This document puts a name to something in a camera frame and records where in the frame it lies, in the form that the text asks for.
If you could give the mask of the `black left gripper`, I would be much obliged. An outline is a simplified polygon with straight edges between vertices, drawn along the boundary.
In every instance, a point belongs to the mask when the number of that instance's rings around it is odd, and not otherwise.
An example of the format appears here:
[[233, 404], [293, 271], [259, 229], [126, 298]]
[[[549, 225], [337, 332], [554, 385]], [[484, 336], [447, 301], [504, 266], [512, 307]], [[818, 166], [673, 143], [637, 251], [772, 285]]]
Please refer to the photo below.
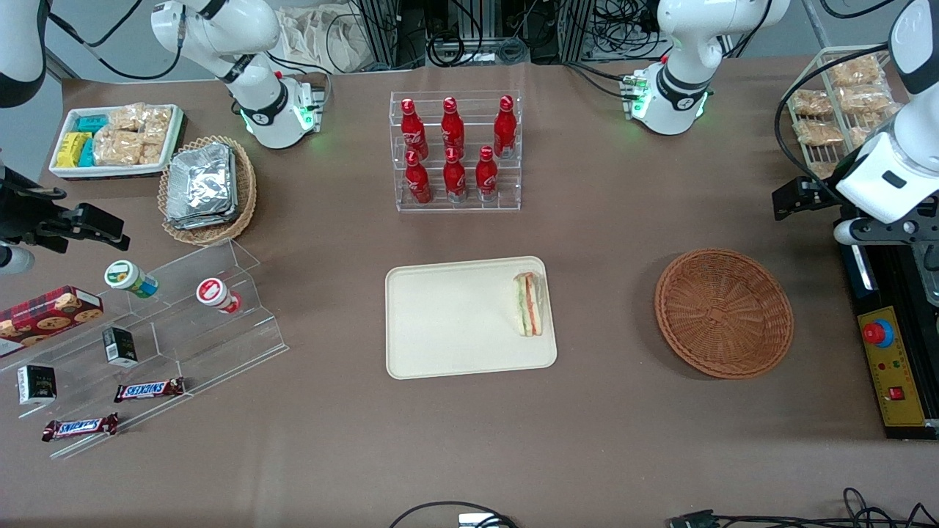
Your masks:
[[[824, 207], [824, 197], [811, 177], [796, 177], [772, 192], [772, 214], [776, 221], [802, 211]], [[916, 207], [899, 220], [885, 223], [862, 213], [851, 223], [851, 239], [861, 245], [913, 245], [937, 243], [937, 207]]]

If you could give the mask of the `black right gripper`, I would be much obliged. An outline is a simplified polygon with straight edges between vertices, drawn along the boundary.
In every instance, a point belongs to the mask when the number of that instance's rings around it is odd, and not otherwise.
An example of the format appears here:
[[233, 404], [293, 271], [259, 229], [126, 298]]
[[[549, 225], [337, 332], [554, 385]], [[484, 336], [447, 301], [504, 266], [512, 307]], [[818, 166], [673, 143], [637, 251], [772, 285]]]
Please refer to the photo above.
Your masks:
[[[56, 203], [67, 197], [66, 191], [44, 188], [9, 167], [2, 168], [1, 184], [1, 241], [66, 253], [66, 238], [43, 232], [44, 224], [56, 223], [67, 210]], [[126, 252], [131, 238], [123, 232], [124, 226], [123, 219], [91, 204], [77, 204], [70, 212], [70, 236], [74, 240], [97, 241]]]

